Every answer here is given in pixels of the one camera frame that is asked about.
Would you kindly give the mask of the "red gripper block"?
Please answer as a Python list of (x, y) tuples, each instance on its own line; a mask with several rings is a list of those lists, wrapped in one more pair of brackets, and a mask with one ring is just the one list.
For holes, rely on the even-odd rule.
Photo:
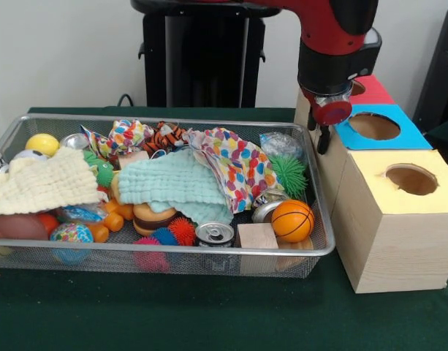
[(305, 88), (301, 91), (310, 104), (307, 128), (309, 131), (314, 131), (316, 125), (320, 126), (316, 149), (319, 154), (325, 154), (330, 144), (329, 126), (341, 123), (352, 113), (352, 104), (349, 100), (352, 89), (348, 88), (336, 95), (317, 95)]

